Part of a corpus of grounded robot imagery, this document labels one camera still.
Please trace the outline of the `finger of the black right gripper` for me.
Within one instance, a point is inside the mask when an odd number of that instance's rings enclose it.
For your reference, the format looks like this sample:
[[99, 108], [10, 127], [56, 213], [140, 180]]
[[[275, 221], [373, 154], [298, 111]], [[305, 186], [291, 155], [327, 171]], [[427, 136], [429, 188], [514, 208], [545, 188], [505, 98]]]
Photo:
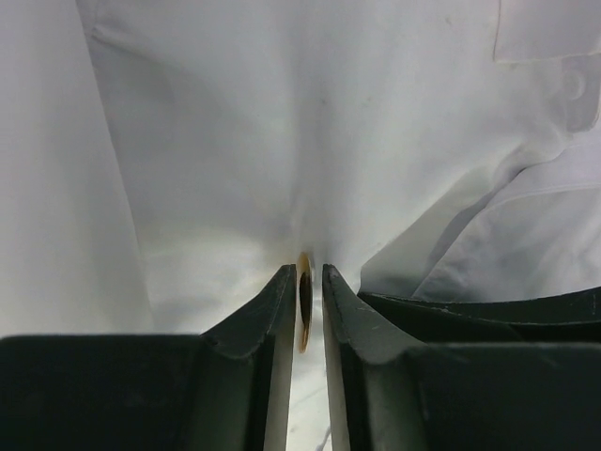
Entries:
[[434, 303], [362, 292], [359, 297], [423, 342], [598, 342], [600, 292], [501, 303]]

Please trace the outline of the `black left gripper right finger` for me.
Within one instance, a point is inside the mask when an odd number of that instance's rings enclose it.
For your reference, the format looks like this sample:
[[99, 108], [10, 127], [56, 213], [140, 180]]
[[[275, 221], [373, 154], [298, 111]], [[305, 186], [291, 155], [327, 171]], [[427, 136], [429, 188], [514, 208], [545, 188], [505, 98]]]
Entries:
[[596, 450], [598, 342], [423, 342], [322, 273], [336, 450]]

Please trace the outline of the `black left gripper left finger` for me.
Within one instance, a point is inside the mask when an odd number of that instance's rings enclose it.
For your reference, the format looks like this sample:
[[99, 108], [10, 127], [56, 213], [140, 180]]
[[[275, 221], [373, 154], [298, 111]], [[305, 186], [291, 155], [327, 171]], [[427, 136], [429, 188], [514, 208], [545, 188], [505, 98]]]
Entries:
[[296, 270], [203, 334], [1, 341], [5, 450], [283, 450]]

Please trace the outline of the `yellow round brooch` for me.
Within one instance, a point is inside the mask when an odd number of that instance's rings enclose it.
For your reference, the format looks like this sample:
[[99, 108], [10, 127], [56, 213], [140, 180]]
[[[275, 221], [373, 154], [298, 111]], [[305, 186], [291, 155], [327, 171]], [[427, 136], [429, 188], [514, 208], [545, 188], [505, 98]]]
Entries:
[[311, 333], [313, 315], [313, 273], [308, 253], [301, 252], [297, 260], [297, 289], [300, 308], [299, 353], [305, 353]]

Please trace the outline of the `white button-up shirt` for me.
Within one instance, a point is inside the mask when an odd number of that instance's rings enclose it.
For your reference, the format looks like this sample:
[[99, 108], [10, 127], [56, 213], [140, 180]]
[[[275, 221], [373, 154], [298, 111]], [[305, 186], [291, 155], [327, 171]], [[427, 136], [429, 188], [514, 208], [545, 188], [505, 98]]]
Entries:
[[327, 265], [434, 303], [600, 292], [599, 3], [2, 3], [1, 341], [203, 334], [285, 265], [283, 450], [336, 450]]

